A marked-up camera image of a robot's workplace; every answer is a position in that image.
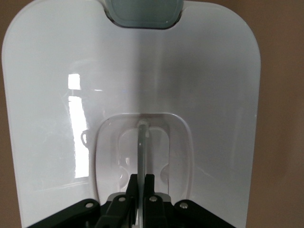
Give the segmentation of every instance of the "white plastic panel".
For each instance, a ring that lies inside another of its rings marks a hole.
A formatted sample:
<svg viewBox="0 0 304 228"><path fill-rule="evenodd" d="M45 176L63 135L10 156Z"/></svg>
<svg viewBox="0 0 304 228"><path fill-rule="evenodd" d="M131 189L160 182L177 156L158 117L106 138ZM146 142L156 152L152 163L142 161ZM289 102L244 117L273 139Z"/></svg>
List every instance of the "white plastic panel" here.
<svg viewBox="0 0 304 228"><path fill-rule="evenodd" d="M10 25L2 65L24 227L98 199L99 128L139 113L186 123L189 198L245 227L260 56L238 15L186 1L170 29L124 29L96 0L37 0Z"/></svg>

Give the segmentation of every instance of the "brown wall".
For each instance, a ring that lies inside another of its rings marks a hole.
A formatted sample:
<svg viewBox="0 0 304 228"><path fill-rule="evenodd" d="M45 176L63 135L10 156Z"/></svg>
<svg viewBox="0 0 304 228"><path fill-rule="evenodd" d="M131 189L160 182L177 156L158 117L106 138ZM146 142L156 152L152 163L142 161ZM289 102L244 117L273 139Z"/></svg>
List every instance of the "brown wall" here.
<svg viewBox="0 0 304 228"><path fill-rule="evenodd" d="M0 43L31 0L0 2ZM304 227L304 1L208 0L253 30L262 61L247 228ZM0 70L0 226L20 227Z"/></svg>

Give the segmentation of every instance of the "metal screw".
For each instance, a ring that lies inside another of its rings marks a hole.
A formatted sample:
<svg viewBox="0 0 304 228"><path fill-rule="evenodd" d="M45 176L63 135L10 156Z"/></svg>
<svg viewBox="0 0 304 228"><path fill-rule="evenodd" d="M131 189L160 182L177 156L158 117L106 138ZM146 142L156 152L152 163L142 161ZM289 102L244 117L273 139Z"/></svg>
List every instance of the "metal screw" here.
<svg viewBox="0 0 304 228"><path fill-rule="evenodd" d="M93 205L94 205L94 203L87 203L87 204L85 205L85 207L86 207L86 208L91 208L91 207L93 207Z"/></svg>
<svg viewBox="0 0 304 228"><path fill-rule="evenodd" d="M183 208L183 209L187 209L188 204L187 203L180 203L180 207Z"/></svg>
<svg viewBox="0 0 304 228"><path fill-rule="evenodd" d="M157 197L156 197L156 196L151 196L151 197L149 198L149 200L150 200L151 202L155 202L155 201L157 201Z"/></svg>
<svg viewBox="0 0 304 228"><path fill-rule="evenodd" d="M125 197L121 197L118 199L119 202L124 202L125 201Z"/></svg>

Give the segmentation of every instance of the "curved plastic cover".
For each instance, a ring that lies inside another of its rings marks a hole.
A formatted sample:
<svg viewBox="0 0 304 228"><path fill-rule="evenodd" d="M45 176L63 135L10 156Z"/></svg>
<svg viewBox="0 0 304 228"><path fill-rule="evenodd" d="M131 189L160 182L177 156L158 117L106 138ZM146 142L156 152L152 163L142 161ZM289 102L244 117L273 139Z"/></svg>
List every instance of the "curved plastic cover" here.
<svg viewBox="0 0 304 228"><path fill-rule="evenodd" d="M111 22L97 0L36 0L11 23L2 65L23 226L107 197L95 168L96 150L110 153L103 135L113 132L111 162L129 174L136 134L119 117L163 114L151 129L150 154L164 155L150 165L159 190L245 227L260 55L237 14L184 1L173 27L135 29Z"/></svg>

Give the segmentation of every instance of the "gray plastic piece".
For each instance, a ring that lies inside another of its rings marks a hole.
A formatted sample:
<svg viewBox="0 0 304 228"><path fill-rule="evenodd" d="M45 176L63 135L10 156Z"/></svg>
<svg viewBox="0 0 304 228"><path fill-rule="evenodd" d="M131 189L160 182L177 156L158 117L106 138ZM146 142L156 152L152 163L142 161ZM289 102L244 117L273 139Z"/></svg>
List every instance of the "gray plastic piece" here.
<svg viewBox="0 0 304 228"><path fill-rule="evenodd" d="M129 28L167 29L179 19L183 0L106 0L109 17Z"/></svg>

